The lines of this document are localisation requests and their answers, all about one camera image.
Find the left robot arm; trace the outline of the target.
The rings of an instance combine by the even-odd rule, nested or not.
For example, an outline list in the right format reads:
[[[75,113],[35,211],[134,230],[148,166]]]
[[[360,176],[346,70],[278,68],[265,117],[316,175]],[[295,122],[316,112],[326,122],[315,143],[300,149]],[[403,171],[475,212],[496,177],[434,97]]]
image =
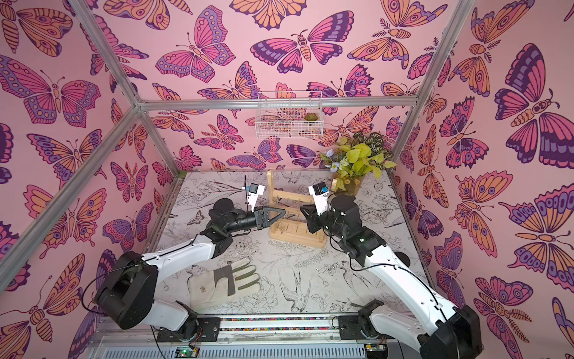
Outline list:
[[[183,340],[197,331],[197,313],[188,305],[172,304],[155,296],[157,284],[197,263],[220,256],[233,243],[233,234],[271,227],[284,217],[285,209],[260,206],[237,209],[224,198],[209,210],[210,221],[194,239],[163,251],[124,253],[104,277],[94,301],[122,329],[138,325],[164,328]]]

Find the white green work glove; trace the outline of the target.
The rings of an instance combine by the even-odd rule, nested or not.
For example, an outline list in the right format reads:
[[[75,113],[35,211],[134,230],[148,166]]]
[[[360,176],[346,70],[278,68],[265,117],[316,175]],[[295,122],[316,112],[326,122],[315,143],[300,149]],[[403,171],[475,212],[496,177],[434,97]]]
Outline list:
[[[249,257],[201,275],[188,278],[190,307],[204,310],[241,299],[260,291],[257,268]]]

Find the small succulent in basket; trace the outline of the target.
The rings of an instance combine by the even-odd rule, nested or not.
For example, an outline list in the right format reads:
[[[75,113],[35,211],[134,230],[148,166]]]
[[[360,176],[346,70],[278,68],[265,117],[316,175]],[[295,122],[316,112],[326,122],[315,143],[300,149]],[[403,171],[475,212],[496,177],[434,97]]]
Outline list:
[[[307,113],[304,116],[304,120],[307,122],[316,122],[320,120],[320,117],[317,113]]]

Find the potted green plant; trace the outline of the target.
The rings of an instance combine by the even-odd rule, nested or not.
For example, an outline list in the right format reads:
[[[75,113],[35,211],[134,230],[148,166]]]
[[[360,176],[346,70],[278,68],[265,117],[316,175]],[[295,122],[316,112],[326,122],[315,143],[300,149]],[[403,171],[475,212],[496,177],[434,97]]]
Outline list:
[[[325,167],[333,173],[331,191],[356,196],[368,174],[379,180],[384,171],[393,170],[397,164],[386,144],[380,133],[356,133],[321,153]]]

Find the wooden jewelry display stand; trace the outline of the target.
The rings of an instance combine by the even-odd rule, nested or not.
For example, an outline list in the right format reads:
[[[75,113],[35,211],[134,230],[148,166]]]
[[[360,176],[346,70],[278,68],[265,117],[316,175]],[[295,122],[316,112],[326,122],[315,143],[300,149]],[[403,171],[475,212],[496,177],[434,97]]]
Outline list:
[[[268,170],[267,178],[270,206],[286,211],[284,217],[270,227],[270,238],[311,248],[324,248],[327,244],[327,235],[321,230],[311,233],[307,228],[306,218],[300,211],[301,205],[314,205],[312,196],[277,189],[273,170]]]

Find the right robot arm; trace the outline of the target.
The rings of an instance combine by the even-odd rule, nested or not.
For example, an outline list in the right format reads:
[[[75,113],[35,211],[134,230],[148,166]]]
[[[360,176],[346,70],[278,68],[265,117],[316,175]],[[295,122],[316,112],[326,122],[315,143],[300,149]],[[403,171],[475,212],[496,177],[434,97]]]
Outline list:
[[[420,279],[379,233],[363,225],[354,197],[324,194],[300,211],[310,233],[323,230],[337,238],[340,250],[357,264],[355,271],[377,276],[410,310],[408,316],[371,301],[360,312],[367,336],[390,336],[422,358],[477,358],[483,352],[478,314]]]

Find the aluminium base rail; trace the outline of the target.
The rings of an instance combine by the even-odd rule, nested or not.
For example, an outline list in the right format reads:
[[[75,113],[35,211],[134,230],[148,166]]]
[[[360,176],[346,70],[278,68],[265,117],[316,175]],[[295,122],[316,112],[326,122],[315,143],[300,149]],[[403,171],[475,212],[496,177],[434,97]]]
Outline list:
[[[104,320],[87,358],[420,358],[402,337],[361,331],[357,314],[213,316],[199,318],[196,338],[181,342],[165,329],[128,331]]]

